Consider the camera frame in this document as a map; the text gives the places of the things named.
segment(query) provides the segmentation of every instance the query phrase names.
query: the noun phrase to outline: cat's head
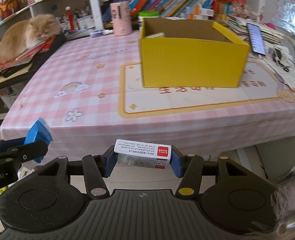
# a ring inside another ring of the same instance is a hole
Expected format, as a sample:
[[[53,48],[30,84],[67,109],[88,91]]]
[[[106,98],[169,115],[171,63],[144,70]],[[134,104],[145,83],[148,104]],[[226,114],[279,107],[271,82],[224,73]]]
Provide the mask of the cat's head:
[[[54,35],[60,34],[62,30],[52,14],[40,14],[33,17],[30,19],[29,25],[32,29],[31,35],[38,40],[47,40]]]

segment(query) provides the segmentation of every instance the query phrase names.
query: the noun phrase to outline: red bottle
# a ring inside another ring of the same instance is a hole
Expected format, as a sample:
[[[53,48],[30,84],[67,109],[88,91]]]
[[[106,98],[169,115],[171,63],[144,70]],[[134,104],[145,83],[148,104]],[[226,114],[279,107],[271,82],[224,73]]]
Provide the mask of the red bottle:
[[[65,10],[66,10],[66,16],[67,16],[67,20],[68,20],[68,22],[69,22],[69,25],[70,25],[70,30],[71,31],[75,31],[75,27],[74,27],[74,18],[73,18],[73,15],[71,14],[71,12],[70,12],[70,7],[69,6],[67,6],[66,8],[65,8]]]

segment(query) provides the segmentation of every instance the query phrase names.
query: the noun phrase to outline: jar with green lid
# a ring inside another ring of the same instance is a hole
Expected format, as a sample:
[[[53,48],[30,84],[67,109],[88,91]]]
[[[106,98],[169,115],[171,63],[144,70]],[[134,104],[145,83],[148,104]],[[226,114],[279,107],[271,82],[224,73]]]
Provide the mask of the jar with green lid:
[[[141,30],[143,18],[158,18],[160,13],[156,11],[143,11],[138,13],[138,27]]]

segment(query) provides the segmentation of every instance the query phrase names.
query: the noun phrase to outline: tablecloth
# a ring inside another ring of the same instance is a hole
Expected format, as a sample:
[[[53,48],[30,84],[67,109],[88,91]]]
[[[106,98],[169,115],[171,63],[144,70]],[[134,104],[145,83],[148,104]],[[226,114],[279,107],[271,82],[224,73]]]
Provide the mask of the tablecloth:
[[[143,88],[140,71],[138,32],[67,42],[21,92],[2,137],[43,118],[54,138],[46,162],[102,154],[118,138],[212,155],[295,136],[295,94],[251,56],[236,89]]]

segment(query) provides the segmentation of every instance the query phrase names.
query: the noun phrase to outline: green lid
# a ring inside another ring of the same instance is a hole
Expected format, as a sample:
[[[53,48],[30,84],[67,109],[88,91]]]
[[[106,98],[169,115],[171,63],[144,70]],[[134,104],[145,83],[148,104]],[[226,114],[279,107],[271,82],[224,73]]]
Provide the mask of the green lid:
[[[143,11],[143,12],[139,12],[138,16],[140,17],[155,17],[155,16],[159,16],[160,13],[156,12],[156,11]]]

